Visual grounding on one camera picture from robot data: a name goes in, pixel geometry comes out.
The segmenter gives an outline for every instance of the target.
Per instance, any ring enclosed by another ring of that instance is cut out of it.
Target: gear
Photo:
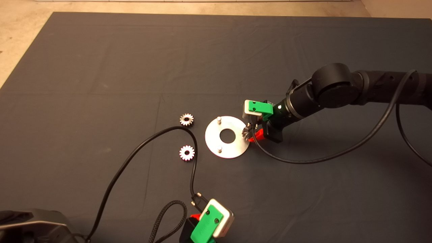
[[[190,161],[195,156],[195,149],[189,145],[183,146],[180,149],[180,158],[184,161]]]
[[[194,116],[191,114],[183,114],[180,117],[180,124],[185,127],[189,127],[194,123]]]

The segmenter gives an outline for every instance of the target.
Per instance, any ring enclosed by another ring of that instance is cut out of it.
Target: metal disc
[[[232,116],[217,117],[207,126],[207,147],[215,155],[226,159],[242,155],[249,146],[249,141],[245,140],[241,134],[245,126],[241,120]],[[235,139],[232,143],[227,144],[220,139],[220,133],[225,129],[230,129],[234,132]]]

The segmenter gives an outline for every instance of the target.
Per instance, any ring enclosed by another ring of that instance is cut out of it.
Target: table surface
[[[431,39],[429,19],[54,13],[0,89],[0,210],[61,211],[88,233],[128,154],[188,112],[200,149],[195,190],[235,213],[219,242],[430,242],[432,168],[407,148],[394,115],[363,147],[314,165],[280,163],[254,145],[225,160],[204,132],[216,116],[241,117],[245,99],[280,101],[293,79],[328,63],[432,72]],[[323,110],[264,145],[294,159],[328,155],[363,138],[385,107]],[[432,112],[401,113],[432,158]],[[191,143],[174,131],[137,154],[95,242],[145,241],[168,201],[190,201],[192,165],[178,150]],[[159,233],[180,216],[171,209]]]

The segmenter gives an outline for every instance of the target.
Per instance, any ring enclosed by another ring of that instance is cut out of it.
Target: beige floor
[[[372,16],[383,16],[383,9],[394,0],[364,0]],[[405,2],[422,0],[405,0]],[[121,3],[121,2],[35,2],[0,0],[0,87],[54,11],[105,13],[165,13],[268,16],[356,16],[370,17],[361,0],[350,2],[279,3]],[[397,17],[403,11],[387,16]]]

